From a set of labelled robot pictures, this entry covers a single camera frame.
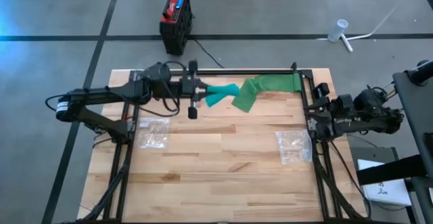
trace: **wooden table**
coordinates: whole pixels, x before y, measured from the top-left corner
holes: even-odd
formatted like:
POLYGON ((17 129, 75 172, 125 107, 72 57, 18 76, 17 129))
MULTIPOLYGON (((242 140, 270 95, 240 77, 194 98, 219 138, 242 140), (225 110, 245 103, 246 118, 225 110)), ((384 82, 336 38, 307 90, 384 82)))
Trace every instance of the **wooden table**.
MULTIPOLYGON (((129 72, 113 70, 109 86, 125 84, 129 72)), ((316 85, 328 83, 329 96, 336 96, 329 69, 313 69, 313 75, 316 85)), ((239 87, 246 77, 253 76, 201 76, 210 85, 235 83, 239 87)), ((197 120, 188 119, 189 102, 183 102, 179 115, 170 119, 165 150, 140 148, 136 138, 122 221, 323 220, 313 163, 283 166, 277 149, 276 131, 306 129, 300 94, 261 93, 249 113, 232 106, 232 99, 226 97, 212 108, 202 105, 197 120)), ((119 119, 122 107, 123 103, 107 104, 102 114, 119 119)), ((165 112, 162 102, 155 100, 145 107, 165 112)), ((146 116, 150 115, 140 112, 140 117, 146 116)), ((334 143, 356 178, 347 138, 341 137, 334 143)), ((93 208, 105 192, 114 148, 109 141, 95 147, 78 217, 85 216, 89 212, 86 208, 93 208)), ((330 154, 340 191, 365 215, 361 195, 332 148, 330 154)), ((332 216, 332 201, 327 187, 326 190, 332 216)))

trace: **black metal frame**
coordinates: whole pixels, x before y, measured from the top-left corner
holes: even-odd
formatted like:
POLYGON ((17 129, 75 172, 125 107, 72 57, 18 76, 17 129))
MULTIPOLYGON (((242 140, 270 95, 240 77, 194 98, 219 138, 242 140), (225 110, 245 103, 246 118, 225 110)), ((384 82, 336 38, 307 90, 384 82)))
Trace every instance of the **black metal frame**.
MULTIPOLYGON (((302 99, 302 105, 304 108, 305 113, 305 121, 307 125, 307 130, 310 133, 310 135, 313 135, 312 128, 309 127, 309 120, 311 119, 308 115, 309 110, 307 110, 307 106, 309 105, 308 97, 306 94, 306 85, 305 82, 308 83, 310 92, 313 91, 313 88, 315 87, 314 84, 314 78, 313 78, 313 71, 312 70, 296 70, 295 69, 208 69, 208 70, 198 70, 197 75, 198 76, 212 76, 212 75, 260 75, 260 74, 294 74, 298 73, 300 77, 302 78, 301 82, 301 99, 302 99)), ((129 76, 130 80, 133 80, 136 77, 135 70, 132 70, 129 76)), ((173 76, 179 76, 181 75, 181 70, 172 70, 173 76)), ((123 112, 122 112, 122 119, 126 120, 128 117, 129 112, 129 104, 125 103, 123 112)), ((139 107, 135 106, 133 110, 133 121, 137 122, 139 114, 139 107)), ((135 126, 133 130, 131 130, 131 133, 133 134, 133 137, 135 135, 135 126)), ((341 206, 344 206, 344 203, 347 201, 342 198, 342 194, 336 189, 335 186, 335 177, 334 172, 332 168, 331 159, 329 156, 329 146, 327 142, 320 142, 323 148, 323 159, 325 163, 325 169, 321 166, 321 163, 317 161, 313 161, 313 164, 316 166, 317 164, 320 164, 320 167, 315 167, 315 174, 316 174, 316 180, 317 180, 317 189, 319 194, 319 201, 321 205, 321 211, 323 216, 323 221, 315 221, 315 222, 307 222, 307 223, 375 223, 375 224, 386 224, 387 222, 380 222, 380 221, 371 221, 367 219, 362 219, 360 216, 353 216, 349 215, 349 217, 352 217, 351 219, 344 219, 342 218, 342 211, 341 206), (326 199, 326 193, 324 189, 323 182, 326 182, 328 184, 328 187, 333 190, 332 193, 332 203, 334 205, 335 210, 335 217, 330 217, 329 215, 329 207, 326 199)), ((113 157, 113 163, 112 163, 112 170, 110 173, 110 183, 115 181, 116 176, 118 176, 118 167, 120 162, 120 155, 122 154, 123 146, 121 143, 116 144, 116 149, 114 152, 113 157)), ((129 142, 127 144, 126 149, 126 156, 125 156, 125 162, 128 164, 126 165, 125 173, 122 175, 121 183, 120 183, 120 191, 119 191, 119 199, 116 209, 116 214, 114 218, 110 218, 110 213, 112 209, 112 194, 109 197, 109 200, 104 208, 103 213, 103 219, 102 220, 94 220, 94 221, 83 221, 81 223, 122 223, 122 214, 123 214, 123 208, 124 208, 124 202, 126 197, 126 190, 127 190, 127 183, 128 183, 128 176, 129 176, 129 167, 132 157, 132 151, 133 151, 133 141, 129 142)), ((317 148, 313 147, 313 159, 319 159, 318 158, 318 152, 317 148)), ((67 169, 63 169, 64 172, 59 172, 58 174, 66 174, 67 169)), ((62 183, 60 183, 60 186, 53 186, 53 188, 62 188, 62 183)), ((55 206, 47 206, 46 212, 54 212, 55 206)))

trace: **plastic bag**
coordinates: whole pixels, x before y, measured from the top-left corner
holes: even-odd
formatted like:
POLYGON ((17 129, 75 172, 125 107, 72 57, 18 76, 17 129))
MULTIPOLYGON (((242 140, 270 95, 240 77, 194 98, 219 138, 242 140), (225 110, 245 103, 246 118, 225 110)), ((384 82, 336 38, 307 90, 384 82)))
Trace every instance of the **plastic bag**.
POLYGON ((165 149, 169 124, 169 118, 140 118, 135 141, 140 148, 165 149))
POLYGON ((281 163, 285 166, 311 162, 312 145, 307 130, 275 132, 281 163))

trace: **gray floor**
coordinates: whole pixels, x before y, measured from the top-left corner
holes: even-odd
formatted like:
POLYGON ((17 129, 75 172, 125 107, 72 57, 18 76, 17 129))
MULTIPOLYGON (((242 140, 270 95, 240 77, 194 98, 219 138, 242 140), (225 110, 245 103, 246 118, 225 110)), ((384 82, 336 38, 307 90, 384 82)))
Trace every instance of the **gray floor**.
MULTIPOLYGON (((338 18, 348 33, 369 32, 398 0, 191 0, 193 33, 325 34, 338 18)), ((0 35, 98 35, 110 0, 0 0, 0 35)), ((158 34, 166 0, 118 0, 109 35, 158 34)), ((426 0, 405 0, 380 33, 432 33, 426 0)), ((227 68, 330 68, 338 93, 356 95, 366 84, 382 86, 393 72, 433 57, 432 39, 353 41, 353 53, 327 41, 201 41, 227 68)), ((96 42, 0 42, 0 222, 40 223, 64 148, 69 124, 55 119, 43 101, 83 86, 96 42)), ((161 41, 105 42, 93 86, 111 69, 145 68, 155 62, 197 59, 216 68, 189 42, 182 57, 165 54, 161 41)), ((397 97, 389 103, 399 108, 397 97)), ((54 221, 75 218, 91 155, 93 132, 80 128, 54 221)), ((369 133, 400 157, 417 153, 405 122, 394 135, 369 133)), ((350 139, 351 146, 367 147, 350 139)), ((405 213, 379 210, 375 219, 406 222, 405 213)))

